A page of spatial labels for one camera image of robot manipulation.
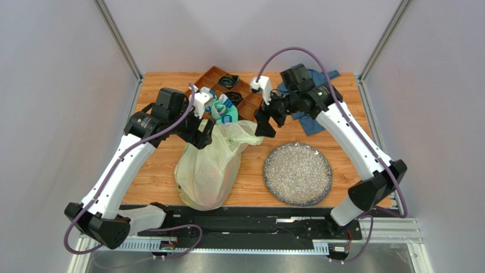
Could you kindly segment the translucent yellow plastic bag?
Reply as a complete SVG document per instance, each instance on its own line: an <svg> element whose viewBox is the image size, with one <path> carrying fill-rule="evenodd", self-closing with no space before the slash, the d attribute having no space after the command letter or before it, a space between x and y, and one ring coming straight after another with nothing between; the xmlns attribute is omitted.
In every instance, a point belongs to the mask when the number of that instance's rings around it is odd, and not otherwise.
<svg viewBox="0 0 485 273"><path fill-rule="evenodd" d="M263 141L255 135L256 128L247 120L215 125L211 144L201 150L186 145L174 171L184 205L199 211L223 205L239 173L242 152Z"/></svg>

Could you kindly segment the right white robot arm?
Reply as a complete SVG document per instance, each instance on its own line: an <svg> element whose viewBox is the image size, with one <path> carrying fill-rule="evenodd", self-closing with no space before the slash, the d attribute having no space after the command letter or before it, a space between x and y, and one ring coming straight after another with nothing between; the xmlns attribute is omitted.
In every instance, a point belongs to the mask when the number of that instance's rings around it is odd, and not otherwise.
<svg viewBox="0 0 485 273"><path fill-rule="evenodd" d="M382 152L354 119L332 84L316 85L303 64L281 72L281 77L287 90L283 96L273 91L268 77L259 75L250 83L251 91L263 97L254 112L256 135L273 138L276 132L269 124L271 118L282 127L288 115L301 112L334 137L360 177L360 181L348 189L348 196L327 217L334 226L346 226L395 191L407 166L402 160L392 160Z"/></svg>

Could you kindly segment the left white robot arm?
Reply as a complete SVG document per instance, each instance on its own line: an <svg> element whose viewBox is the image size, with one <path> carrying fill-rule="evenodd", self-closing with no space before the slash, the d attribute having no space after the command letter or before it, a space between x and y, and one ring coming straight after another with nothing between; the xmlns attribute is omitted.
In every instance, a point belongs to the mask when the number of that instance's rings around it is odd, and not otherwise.
<svg viewBox="0 0 485 273"><path fill-rule="evenodd" d="M199 126L214 96L194 85L190 89L191 94L187 95L162 88L155 102L128 119L117 151L96 185L79 203L70 202L64 210L71 222L64 235L64 246L69 252L82 254L69 246L73 229L113 250L131 235L163 226L168 209L160 203L129 210L121 210L120 205L145 161L169 136L177 135L200 150L211 144L216 121L207 120L203 130Z"/></svg>

